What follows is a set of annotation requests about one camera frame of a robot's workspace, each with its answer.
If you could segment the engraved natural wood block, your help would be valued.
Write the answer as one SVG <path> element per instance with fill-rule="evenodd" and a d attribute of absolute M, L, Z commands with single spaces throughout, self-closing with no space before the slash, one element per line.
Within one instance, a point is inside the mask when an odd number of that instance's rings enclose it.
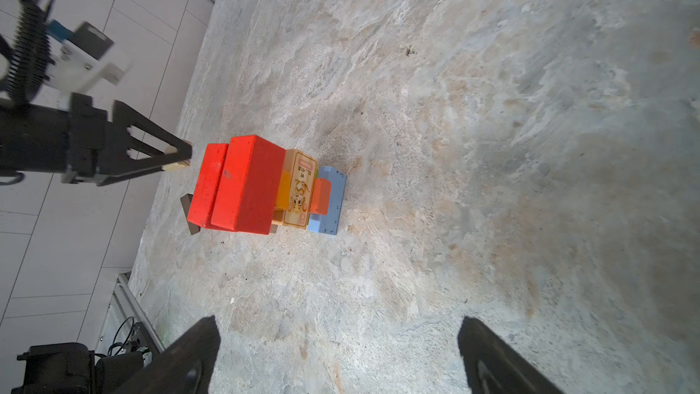
<path fill-rule="evenodd" d="M 283 170 L 291 173 L 289 207 L 284 211 L 275 209 L 272 223 L 306 229 L 318 163 L 298 149 L 289 149 L 285 153 Z"/>

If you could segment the light natural wood block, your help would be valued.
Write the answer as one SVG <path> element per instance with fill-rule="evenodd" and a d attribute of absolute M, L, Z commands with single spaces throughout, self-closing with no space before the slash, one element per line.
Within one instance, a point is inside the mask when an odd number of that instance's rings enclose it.
<path fill-rule="evenodd" d="M 191 161 L 181 161 L 181 162 L 173 162 L 167 165 L 162 166 L 162 171 L 178 171 L 178 170 L 183 170 L 183 169 L 188 169 L 191 166 Z"/>

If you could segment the dark brown wood block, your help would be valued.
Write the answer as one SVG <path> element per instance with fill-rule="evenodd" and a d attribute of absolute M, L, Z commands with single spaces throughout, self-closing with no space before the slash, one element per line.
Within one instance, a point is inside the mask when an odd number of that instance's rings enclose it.
<path fill-rule="evenodd" d="M 188 230 L 190 235 L 196 235 L 197 233 L 200 233 L 201 228 L 197 224 L 193 224 L 189 220 L 189 212 L 191 210 L 191 203 L 193 202 L 193 194 L 192 193 L 186 193 L 185 195 L 182 195 L 180 197 L 180 205 L 182 206 L 182 211 L 185 216 L 186 224 L 188 226 Z"/>

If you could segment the yellow orange wood block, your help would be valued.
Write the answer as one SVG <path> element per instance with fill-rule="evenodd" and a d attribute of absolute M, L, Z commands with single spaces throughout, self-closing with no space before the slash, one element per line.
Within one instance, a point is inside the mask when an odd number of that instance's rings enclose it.
<path fill-rule="evenodd" d="M 279 182 L 275 209 L 286 210 L 290 202 L 291 173 L 283 170 Z"/>

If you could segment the blue wood block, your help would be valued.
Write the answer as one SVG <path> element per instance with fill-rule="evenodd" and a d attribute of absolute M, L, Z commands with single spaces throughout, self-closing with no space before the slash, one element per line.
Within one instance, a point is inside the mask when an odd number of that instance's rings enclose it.
<path fill-rule="evenodd" d="M 346 175 L 332 166 L 321 166 L 316 178 L 325 178 L 332 183 L 332 192 L 327 215 L 310 213 L 307 229 L 314 233 L 336 235 L 346 188 Z"/>

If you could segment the red wood block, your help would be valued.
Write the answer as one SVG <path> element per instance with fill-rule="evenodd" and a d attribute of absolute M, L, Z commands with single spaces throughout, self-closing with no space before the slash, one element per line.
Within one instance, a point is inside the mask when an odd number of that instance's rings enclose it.
<path fill-rule="evenodd" d="M 285 149 L 260 136 L 230 140 L 211 223 L 226 231 L 269 235 Z"/>
<path fill-rule="evenodd" d="M 222 178 L 223 166 L 228 151 L 226 143 L 211 143 L 207 146 L 196 182 L 189 220 L 200 228 L 223 231 L 213 224 L 213 208 Z"/>

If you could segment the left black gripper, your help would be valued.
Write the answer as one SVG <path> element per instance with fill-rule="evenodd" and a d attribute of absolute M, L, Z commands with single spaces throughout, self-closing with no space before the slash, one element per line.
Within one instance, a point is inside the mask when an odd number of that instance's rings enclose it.
<path fill-rule="evenodd" d="M 191 160 L 191 144 L 169 133 L 128 104 L 116 100 L 112 122 L 83 94 L 70 97 L 69 110 L 27 104 L 1 109 L 1 184 L 20 184 L 27 173 L 59 173 L 64 184 L 108 186 L 153 173 L 173 162 Z M 131 135 L 131 128 L 175 151 L 156 149 Z M 133 160 L 129 150 L 148 158 Z"/>

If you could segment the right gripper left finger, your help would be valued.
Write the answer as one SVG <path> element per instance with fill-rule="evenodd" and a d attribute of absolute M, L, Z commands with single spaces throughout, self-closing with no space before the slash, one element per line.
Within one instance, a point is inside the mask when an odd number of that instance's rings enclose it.
<path fill-rule="evenodd" d="M 207 394 L 220 344 L 215 317 L 203 317 L 114 393 Z"/>

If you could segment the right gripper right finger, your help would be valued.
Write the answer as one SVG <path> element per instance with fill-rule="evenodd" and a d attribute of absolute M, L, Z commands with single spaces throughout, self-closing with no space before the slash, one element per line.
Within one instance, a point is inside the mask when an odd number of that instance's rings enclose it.
<path fill-rule="evenodd" d="M 464 317 L 458 346 L 472 393 L 563 394 L 478 318 Z"/>

